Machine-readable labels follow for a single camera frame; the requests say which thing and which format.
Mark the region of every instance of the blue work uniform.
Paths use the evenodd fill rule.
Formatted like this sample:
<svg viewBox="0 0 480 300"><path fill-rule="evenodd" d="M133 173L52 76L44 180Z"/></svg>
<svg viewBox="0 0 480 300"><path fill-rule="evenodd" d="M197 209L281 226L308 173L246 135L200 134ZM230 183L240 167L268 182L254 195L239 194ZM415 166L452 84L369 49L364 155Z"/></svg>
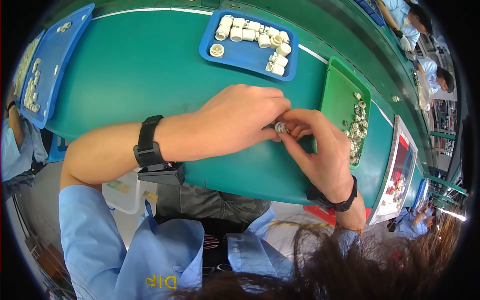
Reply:
<svg viewBox="0 0 480 300"><path fill-rule="evenodd" d="M400 215L396 217L395 233L409 240L414 240L417 237L428 232L425 219L420 221L416 226L413 226L413 221L416 215L412 212L409 213L406 208L402 208Z"/></svg>
<svg viewBox="0 0 480 300"><path fill-rule="evenodd" d="M61 243L72 285L80 299L169 299L176 288L199 288L203 278L204 228L200 221L172 219L160 225L146 201L128 251L99 191L84 185L59 195ZM266 242L272 207L244 233L229 233L228 261L235 272L289 278L292 261ZM348 251L357 234L342 231Z"/></svg>
<svg viewBox="0 0 480 300"><path fill-rule="evenodd" d="M425 79L427 79L428 84L430 85L432 94L435 94L439 89L441 89L437 81L437 63L429 57L419 58L418 61L425 72Z"/></svg>
<svg viewBox="0 0 480 300"><path fill-rule="evenodd" d="M40 129L27 120L21 120L20 126L24 139L18 147L8 119L5 119L2 124L0 150L2 182L28 171L32 166L33 158L37 162L42 162L48 157L43 147Z"/></svg>
<svg viewBox="0 0 480 300"><path fill-rule="evenodd" d="M389 10L393 20L410 42L410 47L415 48L420 38L420 32L408 21L407 15L410 6L403 0L382 0L385 7Z"/></svg>

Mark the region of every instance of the blue stool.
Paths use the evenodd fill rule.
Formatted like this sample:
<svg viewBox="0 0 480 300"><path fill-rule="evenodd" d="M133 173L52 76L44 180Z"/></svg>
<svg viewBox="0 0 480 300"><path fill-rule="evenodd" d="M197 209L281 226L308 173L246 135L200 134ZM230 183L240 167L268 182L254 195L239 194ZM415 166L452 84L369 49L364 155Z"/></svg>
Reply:
<svg viewBox="0 0 480 300"><path fill-rule="evenodd" d="M47 162L52 163L64 160L65 152L67 152L65 139L56 134L53 134L52 146L50 147L50 153L48 154Z"/></svg>

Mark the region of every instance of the red stool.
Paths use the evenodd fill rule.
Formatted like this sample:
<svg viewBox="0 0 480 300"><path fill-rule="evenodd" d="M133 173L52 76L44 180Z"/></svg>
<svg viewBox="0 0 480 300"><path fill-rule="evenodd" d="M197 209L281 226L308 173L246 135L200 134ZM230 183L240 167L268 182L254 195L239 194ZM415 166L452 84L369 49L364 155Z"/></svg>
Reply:
<svg viewBox="0 0 480 300"><path fill-rule="evenodd" d="M319 217L323 221L327 222L328 224L331 224L335 226L336 223L336 218L335 218L335 209L333 208L326 208L326 207L321 207L317 205L304 205L303 210L311 213L314 216ZM365 211L367 213L367 218L368 214L370 213L372 209L371 208L366 208Z"/></svg>

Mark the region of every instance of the clear plastic bin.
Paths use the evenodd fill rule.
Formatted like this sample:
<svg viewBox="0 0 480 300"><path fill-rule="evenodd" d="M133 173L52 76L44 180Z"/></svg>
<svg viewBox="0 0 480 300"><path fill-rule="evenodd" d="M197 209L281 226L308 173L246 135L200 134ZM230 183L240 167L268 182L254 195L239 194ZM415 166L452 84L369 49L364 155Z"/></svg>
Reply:
<svg viewBox="0 0 480 300"><path fill-rule="evenodd" d="M156 200L156 184L138 180L139 170L134 169L117 180L102 184L102 194L109 206L134 215L145 197Z"/></svg>

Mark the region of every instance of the gray pants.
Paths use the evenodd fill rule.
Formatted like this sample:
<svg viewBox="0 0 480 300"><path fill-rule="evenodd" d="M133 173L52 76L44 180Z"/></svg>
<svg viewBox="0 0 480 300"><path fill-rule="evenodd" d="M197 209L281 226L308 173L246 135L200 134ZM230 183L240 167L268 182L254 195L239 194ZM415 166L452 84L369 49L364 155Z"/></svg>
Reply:
<svg viewBox="0 0 480 300"><path fill-rule="evenodd" d="M184 183L158 184L156 214L163 218L216 218L250 224L263 215L271 201L213 191Z"/></svg>

